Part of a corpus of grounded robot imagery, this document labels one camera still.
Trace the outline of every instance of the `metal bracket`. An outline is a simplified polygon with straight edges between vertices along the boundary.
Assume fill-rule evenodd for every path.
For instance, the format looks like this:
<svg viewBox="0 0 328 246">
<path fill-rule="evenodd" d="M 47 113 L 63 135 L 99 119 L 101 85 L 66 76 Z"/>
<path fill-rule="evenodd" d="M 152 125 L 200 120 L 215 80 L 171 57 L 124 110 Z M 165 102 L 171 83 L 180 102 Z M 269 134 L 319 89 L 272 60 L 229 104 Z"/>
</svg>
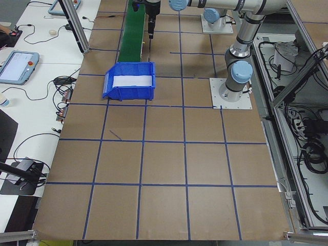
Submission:
<svg viewBox="0 0 328 246">
<path fill-rule="evenodd" d="M 237 102 L 232 103 L 224 100 L 219 95 L 220 86 L 224 82 L 226 82 L 226 78 L 210 78 L 213 109 L 252 109 L 252 103 L 248 93 L 242 94 L 240 100 Z"/>
<path fill-rule="evenodd" d="M 219 23 L 214 23 L 214 24 L 209 24 L 207 20 L 205 20 L 204 15 L 200 15 L 201 18 L 201 26 L 203 29 L 203 33 L 206 34 L 225 34 L 225 35 L 232 35 L 234 34 L 234 30 L 232 29 L 232 26 L 230 23 L 225 23 L 225 24 L 219 24 Z M 230 21 L 229 17 L 223 17 L 226 19 L 226 21 Z"/>
<path fill-rule="evenodd" d="M 319 245 L 328 245 L 328 236 L 318 236 L 314 234 L 297 234 L 287 232 L 287 239 L 291 242 L 306 242 Z"/>
<path fill-rule="evenodd" d="M 36 236 L 36 230 L 28 230 L 25 232 L 4 232 L 0 233 L 0 242 L 13 242 L 27 239 L 35 239 Z"/>
</svg>

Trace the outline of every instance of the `screen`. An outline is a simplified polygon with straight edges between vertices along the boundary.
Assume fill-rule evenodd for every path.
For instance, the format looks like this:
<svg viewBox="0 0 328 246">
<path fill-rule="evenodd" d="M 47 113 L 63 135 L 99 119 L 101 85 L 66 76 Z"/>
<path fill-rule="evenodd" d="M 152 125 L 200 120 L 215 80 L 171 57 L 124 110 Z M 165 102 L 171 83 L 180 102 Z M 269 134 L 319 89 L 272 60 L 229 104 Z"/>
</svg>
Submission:
<svg viewBox="0 0 328 246">
<path fill-rule="evenodd" d="M 9 62 L 3 68 L 0 79 L 17 81 L 24 72 L 27 62 L 32 58 L 33 54 L 14 53 Z"/>
<path fill-rule="evenodd" d="M 62 11 L 63 11 L 63 10 L 62 10 L 62 7 L 60 6 L 60 4 L 59 4 L 58 1 L 56 1 L 55 6 L 53 7 L 52 10 L 53 10 L 53 11 L 58 11 L 58 12 L 62 12 Z"/>
<path fill-rule="evenodd" d="M 0 110 L 0 161 L 5 162 L 15 140 L 18 124 Z"/>
</svg>

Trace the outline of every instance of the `power adapter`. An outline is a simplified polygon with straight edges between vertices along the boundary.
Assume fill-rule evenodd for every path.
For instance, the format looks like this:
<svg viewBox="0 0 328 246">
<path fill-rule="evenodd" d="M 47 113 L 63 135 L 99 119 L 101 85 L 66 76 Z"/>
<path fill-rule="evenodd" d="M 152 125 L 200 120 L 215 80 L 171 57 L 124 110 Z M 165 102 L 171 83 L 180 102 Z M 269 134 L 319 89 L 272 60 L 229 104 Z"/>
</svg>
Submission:
<svg viewBox="0 0 328 246">
<path fill-rule="evenodd" d="M 68 31 L 72 31 L 72 28 L 71 28 L 70 24 L 66 24 L 65 29 L 68 30 Z"/>
<path fill-rule="evenodd" d="M 68 77 L 68 76 L 62 76 L 55 78 L 53 80 L 54 84 L 57 86 L 62 86 L 62 85 L 70 85 L 72 82 L 75 82 L 76 78 Z"/>
</svg>

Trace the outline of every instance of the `metal base plate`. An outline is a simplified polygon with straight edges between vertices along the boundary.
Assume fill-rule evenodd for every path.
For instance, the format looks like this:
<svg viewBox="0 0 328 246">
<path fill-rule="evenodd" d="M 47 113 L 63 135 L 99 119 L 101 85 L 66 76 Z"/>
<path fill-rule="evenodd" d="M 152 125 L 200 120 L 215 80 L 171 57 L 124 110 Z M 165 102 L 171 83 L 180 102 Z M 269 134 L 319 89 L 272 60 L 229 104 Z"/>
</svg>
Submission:
<svg viewBox="0 0 328 246">
<path fill-rule="evenodd" d="M 237 102 L 229 102 L 219 95 L 220 86 L 226 82 L 226 78 L 210 78 L 213 109 L 253 109 L 250 95 L 245 93 Z"/>
<path fill-rule="evenodd" d="M 209 23 L 205 20 L 204 15 L 200 15 L 201 18 L 201 26 L 203 28 L 203 33 L 209 33 L 209 34 L 225 34 L 225 35 L 232 35 L 234 34 L 234 31 L 232 29 L 231 24 L 225 24 L 225 25 L 209 25 Z"/>
</svg>

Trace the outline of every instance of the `white table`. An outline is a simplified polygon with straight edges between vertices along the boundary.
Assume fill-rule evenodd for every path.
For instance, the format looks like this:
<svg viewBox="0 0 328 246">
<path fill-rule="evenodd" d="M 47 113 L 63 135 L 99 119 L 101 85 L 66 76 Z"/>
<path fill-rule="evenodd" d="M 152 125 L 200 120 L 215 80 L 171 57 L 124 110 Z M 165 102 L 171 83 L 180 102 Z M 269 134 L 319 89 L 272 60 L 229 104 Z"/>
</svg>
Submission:
<svg viewBox="0 0 328 246">
<path fill-rule="evenodd" d="M 85 28 L 92 29 L 93 23 L 82 16 L 93 20 L 96 17 L 100 0 L 83 0 L 79 6 L 77 13 L 81 24 Z M 29 42 L 37 42 L 47 40 L 52 36 L 49 30 L 57 30 L 60 26 L 67 24 L 64 16 L 52 16 L 48 14 L 50 6 L 42 4 L 29 5 L 17 25 L 33 24 L 35 33 L 27 38 Z M 45 43 L 30 45 L 23 38 L 33 31 L 33 27 L 22 26 L 22 37 L 18 40 L 14 48 L 6 48 L 0 51 L 0 63 L 4 62 L 12 50 L 37 52 L 40 54 L 39 63 L 30 79 L 23 86 L 0 84 L 0 91 L 15 86 L 25 89 L 31 98 L 42 98 L 47 93 L 47 84 L 57 76 L 69 76 L 80 68 L 83 55 L 80 53 L 74 35 L 71 31 L 62 28 L 59 37 Z M 91 31 L 85 30 L 87 39 L 89 39 Z M 54 133 L 51 128 L 61 129 L 62 124 L 56 121 L 57 111 L 52 101 L 55 92 L 53 83 L 49 85 L 49 95 L 44 100 L 30 101 L 26 98 L 24 91 L 10 89 L 4 94 L 10 100 L 10 105 L 1 108 L 6 114 L 12 117 L 18 123 L 18 131 L 9 153 L 9 157 L 13 156 L 17 146 L 29 136 L 38 133 Z M 55 96 L 55 102 L 61 101 L 59 93 Z M 51 166 L 51 162 L 58 143 L 58 138 L 52 135 L 41 135 L 29 139 L 18 150 L 16 157 L 30 157 L 41 160 Z M 6 174 L 2 173 L 0 178 L 5 178 Z M 44 188 L 37 188 L 34 196 L 42 197 Z M 5 231 L 18 196 L 0 195 L 0 233 Z"/>
</svg>

